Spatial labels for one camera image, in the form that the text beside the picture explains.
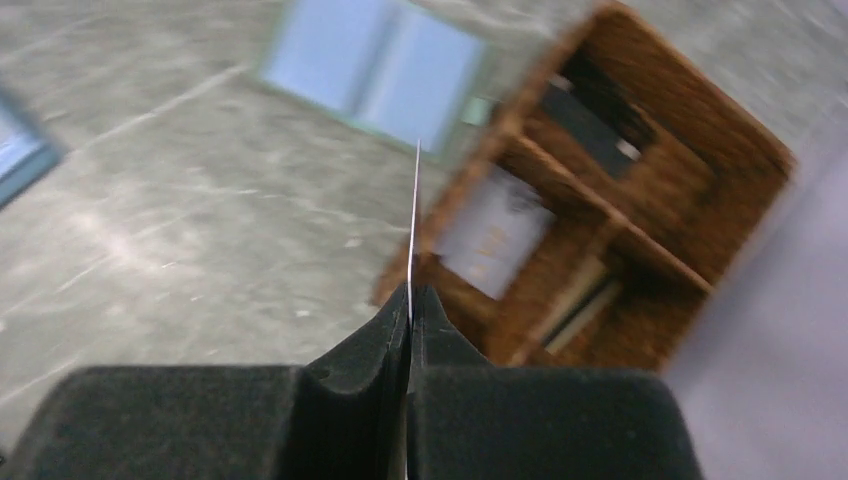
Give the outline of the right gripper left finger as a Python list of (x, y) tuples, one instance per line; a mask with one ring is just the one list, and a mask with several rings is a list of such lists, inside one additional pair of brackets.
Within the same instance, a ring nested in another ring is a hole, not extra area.
[(399, 479), (410, 291), (305, 366), (79, 369), (5, 479)]

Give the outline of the silver grey credit card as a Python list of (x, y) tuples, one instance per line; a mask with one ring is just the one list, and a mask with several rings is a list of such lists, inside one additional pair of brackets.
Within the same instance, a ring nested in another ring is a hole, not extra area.
[(416, 150), (415, 150), (415, 163), (414, 163), (414, 175), (413, 175), (413, 188), (412, 188), (412, 205), (411, 205), (411, 218), (410, 218), (410, 235), (408, 241), (408, 254), (407, 254), (407, 268), (406, 268), (406, 297), (407, 297), (407, 324), (410, 329), (413, 328), (414, 324), (414, 309), (415, 309), (415, 300), (414, 300), (414, 272), (415, 272), (415, 264), (416, 264), (416, 242), (417, 242), (417, 233), (418, 233), (418, 223), (419, 223), (419, 178), (420, 178), (420, 164), (421, 164), (421, 139), (418, 139), (416, 142)]

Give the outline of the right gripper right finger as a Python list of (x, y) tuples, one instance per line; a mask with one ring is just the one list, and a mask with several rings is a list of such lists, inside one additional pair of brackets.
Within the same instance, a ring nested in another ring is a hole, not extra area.
[(637, 369), (497, 367), (410, 293), (412, 479), (699, 479), (675, 397)]

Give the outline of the teal blue card holder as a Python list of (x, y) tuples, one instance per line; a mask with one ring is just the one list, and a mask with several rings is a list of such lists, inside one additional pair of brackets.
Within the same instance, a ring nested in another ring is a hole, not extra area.
[(67, 149), (11, 91), (1, 87), (1, 207), (58, 165)]

